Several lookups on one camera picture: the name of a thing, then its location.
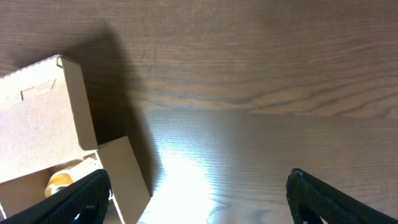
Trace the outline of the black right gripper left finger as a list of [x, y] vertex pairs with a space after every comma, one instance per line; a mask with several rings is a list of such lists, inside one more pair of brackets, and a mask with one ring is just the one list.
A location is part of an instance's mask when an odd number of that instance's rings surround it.
[[1, 224], [103, 224], [110, 195], [109, 175], [98, 169]]

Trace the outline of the yellow sticky note pad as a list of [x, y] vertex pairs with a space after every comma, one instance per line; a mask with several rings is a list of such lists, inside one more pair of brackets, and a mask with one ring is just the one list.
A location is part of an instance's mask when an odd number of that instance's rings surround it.
[[66, 174], [70, 176], [73, 182], [76, 182], [90, 173], [102, 169], [102, 165], [96, 159], [87, 158], [84, 161], [80, 162], [79, 164], [73, 166], [72, 168], [66, 171]]

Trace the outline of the small yellow tape roll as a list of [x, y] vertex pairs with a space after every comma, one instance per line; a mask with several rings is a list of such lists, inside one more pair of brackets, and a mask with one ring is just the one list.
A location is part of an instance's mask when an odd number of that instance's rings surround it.
[[53, 175], [45, 190], [44, 190], [44, 195], [46, 198], [52, 196], [53, 194], [59, 192], [60, 190], [68, 187], [73, 183], [72, 178], [68, 174], [57, 174]]

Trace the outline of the cardboard box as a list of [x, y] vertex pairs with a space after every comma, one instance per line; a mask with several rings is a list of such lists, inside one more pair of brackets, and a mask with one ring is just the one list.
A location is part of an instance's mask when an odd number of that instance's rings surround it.
[[1, 219], [45, 198], [53, 173], [107, 171], [107, 223], [137, 223], [150, 194], [128, 137], [98, 144], [79, 64], [54, 55], [1, 78]]

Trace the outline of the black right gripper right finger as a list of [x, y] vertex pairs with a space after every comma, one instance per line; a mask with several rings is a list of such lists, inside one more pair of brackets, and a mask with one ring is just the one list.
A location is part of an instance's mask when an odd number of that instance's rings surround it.
[[295, 224], [397, 224], [302, 169], [291, 170], [286, 197]]

